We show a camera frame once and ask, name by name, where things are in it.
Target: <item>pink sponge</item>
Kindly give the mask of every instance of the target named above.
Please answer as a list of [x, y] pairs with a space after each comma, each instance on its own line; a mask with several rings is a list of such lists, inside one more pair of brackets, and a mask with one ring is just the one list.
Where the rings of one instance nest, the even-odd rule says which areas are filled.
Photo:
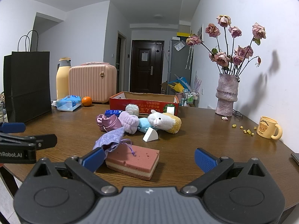
[[159, 150], [132, 145], [135, 156], [131, 150], [121, 144], [118, 148], [108, 153], [106, 165], [117, 172], [139, 178], [150, 180], [159, 161]]
[[125, 132], [129, 134], [135, 134], [137, 126], [139, 125], [139, 119], [136, 115], [131, 115], [126, 111], [120, 113], [118, 119], [125, 128]]

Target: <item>pink suitcase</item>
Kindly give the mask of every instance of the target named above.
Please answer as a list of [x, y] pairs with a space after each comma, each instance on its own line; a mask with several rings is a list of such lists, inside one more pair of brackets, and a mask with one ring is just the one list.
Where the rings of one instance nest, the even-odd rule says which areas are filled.
[[89, 62], [71, 67], [68, 77], [70, 95], [89, 96], [105, 103], [116, 94], [116, 68], [105, 62]]

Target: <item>pink satin pouch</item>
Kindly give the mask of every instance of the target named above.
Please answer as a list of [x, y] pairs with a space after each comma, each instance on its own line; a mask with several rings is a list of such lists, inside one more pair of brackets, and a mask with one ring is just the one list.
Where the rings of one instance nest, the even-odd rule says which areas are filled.
[[112, 131], [122, 127], [122, 124], [118, 117], [113, 114], [110, 117], [107, 117], [104, 114], [100, 114], [97, 116], [97, 125], [100, 127], [101, 131]]

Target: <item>door handle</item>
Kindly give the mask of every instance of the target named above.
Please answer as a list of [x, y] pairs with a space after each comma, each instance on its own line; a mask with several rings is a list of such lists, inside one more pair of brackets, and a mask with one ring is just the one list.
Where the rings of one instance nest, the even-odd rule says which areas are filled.
[[151, 74], [151, 75], [152, 75], [152, 71], [153, 71], [153, 69], [154, 69], [154, 67], [153, 67], [153, 66], [151, 66], [151, 67], [150, 67], [150, 69], [149, 69], [149, 70], [150, 70], [150, 74]]

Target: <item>yellow plush body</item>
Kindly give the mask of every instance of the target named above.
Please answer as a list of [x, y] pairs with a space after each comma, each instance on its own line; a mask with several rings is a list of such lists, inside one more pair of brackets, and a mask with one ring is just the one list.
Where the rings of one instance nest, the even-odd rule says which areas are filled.
[[177, 132], [179, 131], [180, 127], [181, 127], [181, 124], [182, 124], [181, 119], [180, 119], [179, 117], [177, 117], [177, 116], [174, 116], [174, 115], [170, 114], [170, 113], [163, 113], [163, 114], [165, 114], [165, 115], [167, 115], [167, 116], [169, 116], [170, 118], [172, 118], [172, 119], [175, 120], [175, 123], [174, 123], [174, 125], [172, 126], [172, 128], [169, 129], [169, 130], [166, 130], [166, 132], [168, 132], [168, 133], [172, 133], [172, 134], [177, 133]]

